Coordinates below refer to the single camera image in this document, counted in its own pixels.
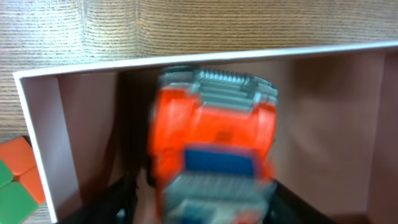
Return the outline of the multicolour puzzle cube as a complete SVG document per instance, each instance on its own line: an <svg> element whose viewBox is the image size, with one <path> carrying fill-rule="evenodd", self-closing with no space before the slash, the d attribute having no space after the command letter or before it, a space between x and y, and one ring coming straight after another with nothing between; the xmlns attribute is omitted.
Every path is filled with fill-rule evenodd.
<svg viewBox="0 0 398 224"><path fill-rule="evenodd" d="M45 202L32 146L24 136L1 144L1 224L25 221Z"/></svg>

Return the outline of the white box pink interior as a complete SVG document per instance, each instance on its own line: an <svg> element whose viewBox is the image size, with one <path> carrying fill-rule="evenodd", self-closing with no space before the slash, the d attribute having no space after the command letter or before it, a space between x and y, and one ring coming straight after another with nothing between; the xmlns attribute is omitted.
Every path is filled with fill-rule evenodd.
<svg viewBox="0 0 398 224"><path fill-rule="evenodd" d="M397 42L146 57L13 74L51 221L125 175L160 223L149 156L164 68L250 73L278 91L273 179L336 223L397 222Z"/></svg>

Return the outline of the red toy fire truck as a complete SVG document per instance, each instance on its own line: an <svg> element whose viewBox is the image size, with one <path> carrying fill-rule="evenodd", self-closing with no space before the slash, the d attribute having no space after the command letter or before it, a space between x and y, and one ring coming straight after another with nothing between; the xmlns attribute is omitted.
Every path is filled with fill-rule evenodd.
<svg viewBox="0 0 398 224"><path fill-rule="evenodd" d="M160 223L261 223L277 88L250 73L180 65L158 79L149 156Z"/></svg>

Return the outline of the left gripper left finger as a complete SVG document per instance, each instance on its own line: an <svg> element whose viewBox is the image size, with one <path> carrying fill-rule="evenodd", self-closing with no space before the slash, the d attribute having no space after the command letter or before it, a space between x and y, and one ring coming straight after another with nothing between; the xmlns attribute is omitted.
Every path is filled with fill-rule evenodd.
<svg viewBox="0 0 398 224"><path fill-rule="evenodd" d="M137 182L129 174L59 224L132 224L137 206Z"/></svg>

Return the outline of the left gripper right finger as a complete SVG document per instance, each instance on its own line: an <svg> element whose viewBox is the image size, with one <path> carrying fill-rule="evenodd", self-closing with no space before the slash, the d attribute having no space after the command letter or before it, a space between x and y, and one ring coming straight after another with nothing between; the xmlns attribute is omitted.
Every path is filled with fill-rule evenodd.
<svg viewBox="0 0 398 224"><path fill-rule="evenodd" d="M285 185L274 180L264 224L336 224Z"/></svg>

